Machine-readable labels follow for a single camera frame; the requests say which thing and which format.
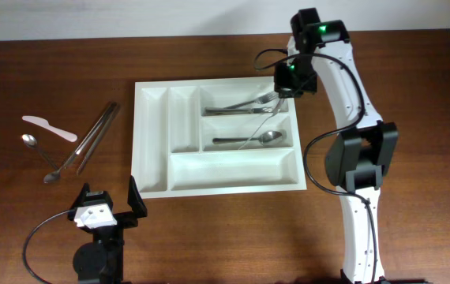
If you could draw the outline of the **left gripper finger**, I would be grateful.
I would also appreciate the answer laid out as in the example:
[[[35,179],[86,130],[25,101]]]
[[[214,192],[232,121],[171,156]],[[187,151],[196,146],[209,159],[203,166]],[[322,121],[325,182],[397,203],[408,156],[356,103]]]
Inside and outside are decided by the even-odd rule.
[[[70,206],[70,210],[75,210],[79,207],[82,207],[84,203],[84,199],[86,198],[87,194],[90,192],[90,186],[89,183],[84,183],[83,187],[81,188],[80,192],[77,195],[77,198]]]
[[[148,216],[148,210],[137,189],[137,183],[134,176],[129,177],[127,204],[131,207],[132,212],[137,218],[145,218]]]

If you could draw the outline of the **steel spoon pointing down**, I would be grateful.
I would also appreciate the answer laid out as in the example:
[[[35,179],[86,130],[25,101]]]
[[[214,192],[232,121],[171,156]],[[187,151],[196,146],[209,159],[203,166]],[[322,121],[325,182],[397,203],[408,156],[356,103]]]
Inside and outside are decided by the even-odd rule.
[[[279,101],[278,101],[278,103],[276,104],[276,106],[272,109],[272,112],[271,112],[271,114],[268,116],[268,117],[266,117],[266,119],[264,119],[263,121],[262,121],[262,123],[257,127],[257,129],[253,132],[253,134],[251,135],[251,137],[249,137],[239,148],[238,148],[238,150],[242,150],[255,136],[256,136],[256,134],[257,134],[257,132],[262,128],[262,126],[264,125],[264,123],[266,122],[266,121],[268,121],[270,118],[273,118],[273,117],[275,117],[278,113],[279,113],[279,111],[280,111],[280,109],[281,109],[281,107],[283,106],[283,104],[284,104],[284,102],[285,102],[285,99],[279,99]]]

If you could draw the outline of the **steel fork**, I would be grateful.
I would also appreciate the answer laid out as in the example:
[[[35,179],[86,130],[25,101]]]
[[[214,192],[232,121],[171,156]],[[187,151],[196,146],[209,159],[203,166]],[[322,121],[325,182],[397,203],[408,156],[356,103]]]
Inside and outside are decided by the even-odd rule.
[[[271,102],[272,100],[276,99],[278,97],[278,94],[276,92],[269,92],[264,95],[261,95],[253,100],[245,101],[243,103],[238,103],[231,106],[226,106],[226,109],[236,109],[239,107],[243,107],[250,104],[266,104]]]
[[[205,107],[204,116],[229,115],[229,114],[266,114],[271,112],[273,112],[272,107],[254,107],[254,108]]]

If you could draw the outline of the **steel spoon pointing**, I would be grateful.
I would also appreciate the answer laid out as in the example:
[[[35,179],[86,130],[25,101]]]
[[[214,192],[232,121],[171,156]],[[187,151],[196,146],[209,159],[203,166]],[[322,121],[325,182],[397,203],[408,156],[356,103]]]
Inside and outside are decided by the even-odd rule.
[[[283,139],[283,134],[279,131],[267,131],[260,136],[254,136],[250,138],[213,138],[213,144],[229,144],[247,141],[256,141],[262,146],[270,146],[280,142]]]

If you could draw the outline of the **left black arm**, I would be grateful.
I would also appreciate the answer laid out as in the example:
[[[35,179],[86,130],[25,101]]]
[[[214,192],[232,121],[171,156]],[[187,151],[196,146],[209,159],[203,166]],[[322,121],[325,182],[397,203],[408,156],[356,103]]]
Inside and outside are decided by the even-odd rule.
[[[129,178],[129,211],[114,213],[114,203],[107,191],[93,192],[85,183],[70,207],[68,220],[92,235],[73,256],[73,269],[79,283],[121,283],[125,230],[138,226],[148,210],[133,176]]]

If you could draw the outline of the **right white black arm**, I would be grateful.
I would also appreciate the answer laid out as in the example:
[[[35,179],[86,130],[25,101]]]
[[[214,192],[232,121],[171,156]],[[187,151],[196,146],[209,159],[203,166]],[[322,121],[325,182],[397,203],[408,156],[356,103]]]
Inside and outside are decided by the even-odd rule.
[[[377,240],[377,206],[384,176],[392,161],[398,129],[375,110],[353,57],[349,33],[341,20],[321,21],[314,8],[291,18],[287,56],[275,63],[275,90],[281,98],[315,92],[321,82],[336,120],[336,129],[309,142],[334,137],[325,159],[332,188],[316,186],[340,199],[346,283],[384,283]]]

